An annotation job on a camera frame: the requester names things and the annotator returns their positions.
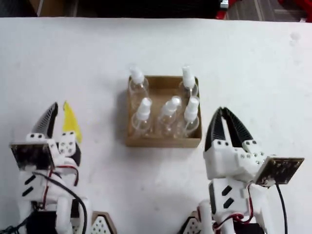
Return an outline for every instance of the white table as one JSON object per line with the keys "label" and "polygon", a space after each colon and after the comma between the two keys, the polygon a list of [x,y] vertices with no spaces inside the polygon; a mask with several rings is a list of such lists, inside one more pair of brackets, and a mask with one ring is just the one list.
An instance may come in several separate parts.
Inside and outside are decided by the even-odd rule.
{"label": "white table", "polygon": [[[204,19],[0,19],[0,227],[17,224],[18,169],[9,141],[23,139],[54,101],[68,100],[83,132],[80,187],[120,234],[174,234],[208,197],[202,151],[132,149],[125,136],[127,66],[199,77],[203,132],[229,107],[264,152],[306,161],[282,186],[289,233],[310,233],[312,24]],[[60,136],[60,108],[55,138]],[[283,215],[275,188],[276,233]]]}

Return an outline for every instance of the plastic bottle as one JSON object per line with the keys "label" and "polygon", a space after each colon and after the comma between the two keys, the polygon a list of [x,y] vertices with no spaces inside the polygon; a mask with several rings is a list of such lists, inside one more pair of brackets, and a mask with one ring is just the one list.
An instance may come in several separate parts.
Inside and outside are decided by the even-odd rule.
{"label": "plastic bottle", "polygon": [[182,106],[185,108],[190,97],[198,95],[198,86],[188,65],[183,66],[182,71],[183,81],[179,84],[179,95],[182,98]]}
{"label": "plastic bottle", "polygon": [[146,137],[151,132],[151,106],[152,100],[150,98],[143,98],[137,112],[131,118],[132,137],[140,138]]}
{"label": "plastic bottle", "polygon": [[148,98],[149,84],[142,71],[135,65],[130,67],[131,80],[129,82],[129,92],[131,108],[136,111],[143,98]]}
{"label": "plastic bottle", "polygon": [[177,102],[173,98],[162,106],[157,117],[156,134],[162,137],[174,137],[174,124],[176,122]]}
{"label": "plastic bottle", "polygon": [[175,128],[175,138],[193,137],[195,130],[199,126],[198,114],[199,98],[190,97],[184,117],[180,118]]}
{"label": "plastic bottle", "polygon": [[179,117],[179,115],[182,113],[182,100],[179,96],[172,96],[171,101],[176,106],[176,115]]}

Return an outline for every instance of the white spray nozzle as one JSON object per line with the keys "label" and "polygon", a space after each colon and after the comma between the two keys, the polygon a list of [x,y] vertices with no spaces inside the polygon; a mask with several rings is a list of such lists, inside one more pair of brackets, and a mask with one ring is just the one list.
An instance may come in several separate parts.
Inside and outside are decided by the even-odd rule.
{"label": "white spray nozzle", "polygon": [[184,118],[186,121],[193,122],[197,118],[198,106],[199,98],[195,96],[190,97],[189,104],[184,112]]}
{"label": "white spray nozzle", "polygon": [[167,101],[165,105],[163,105],[161,110],[163,115],[172,116],[176,111],[176,109],[177,109],[176,102],[175,100],[171,99]]}
{"label": "white spray nozzle", "polygon": [[171,98],[171,101],[172,101],[172,103],[173,103],[176,107],[179,107],[179,106],[182,105],[182,100],[181,100],[181,98],[180,98],[179,96],[173,96],[173,97]]}
{"label": "white spray nozzle", "polygon": [[185,65],[182,67],[183,71],[183,85],[186,88],[192,89],[195,85],[195,77],[191,73],[191,69],[189,65]]}
{"label": "white spray nozzle", "polygon": [[143,72],[135,65],[130,66],[131,78],[135,84],[141,84],[144,81]]}
{"label": "white spray nozzle", "polygon": [[152,100],[148,97],[143,98],[136,112],[136,117],[142,121],[147,120],[150,117],[151,106]]}

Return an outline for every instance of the black cable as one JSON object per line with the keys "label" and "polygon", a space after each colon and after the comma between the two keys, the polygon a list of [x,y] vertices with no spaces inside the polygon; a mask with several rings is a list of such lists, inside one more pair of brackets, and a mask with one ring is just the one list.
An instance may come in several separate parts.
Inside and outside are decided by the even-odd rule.
{"label": "black cable", "polygon": [[83,220],[82,234],[85,234],[86,230],[87,230],[87,220],[88,220],[87,219],[87,209],[86,209],[86,206],[84,205],[83,201],[81,200],[81,198],[77,194],[75,194],[73,191],[71,191],[69,188],[67,188],[65,185],[61,184],[60,182],[58,182],[58,181],[56,181],[54,179],[51,179],[51,178],[47,177],[46,175],[41,174],[39,172],[33,172],[33,174],[44,177],[46,180],[48,180],[51,183],[59,186],[60,188],[62,188],[66,192],[68,192],[71,196],[73,196],[74,198],[77,199],[77,201],[81,204],[82,209],[83,209],[84,220]]}
{"label": "black cable", "polygon": [[284,215],[285,234],[288,234],[288,225],[287,225],[287,215],[286,215],[285,202],[284,202],[283,195],[282,195],[282,192],[281,192],[278,184],[275,184],[275,185],[276,185],[276,188],[277,188],[277,191],[278,191],[279,197],[281,199],[281,203],[282,203],[283,215]]}
{"label": "black cable", "polygon": [[17,225],[16,227],[13,226],[9,226],[4,230],[0,230],[0,234],[20,234],[19,233],[19,229],[26,225],[27,221],[29,220],[29,218],[35,213],[36,211],[32,212],[26,219],[23,220],[22,223],[20,223],[19,225]]}

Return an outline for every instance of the open box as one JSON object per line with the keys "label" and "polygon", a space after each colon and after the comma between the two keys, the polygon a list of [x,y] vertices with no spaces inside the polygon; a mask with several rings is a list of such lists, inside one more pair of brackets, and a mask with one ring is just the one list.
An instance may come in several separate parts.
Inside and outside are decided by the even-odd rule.
{"label": "open box", "polygon": [[[182,77],[173,76],[145,76],[149,82],[149,98],[152,99],[151,115],[153,127],[156,123],[157,115],[161,107],[170,100],[172,96],[178,95],[178,86],[182,82]],[[196,148],[202,138],[200,105],[198,107],[199,127],[194,133],[193,138],[162,138],[153,132],[148,138],[131,137],[132,125],[131,117],[134,112],[131,110],[130,94],[127,95],[128,106],[128,127],[126,145],[130,147],[160,147],[160,148]]]}

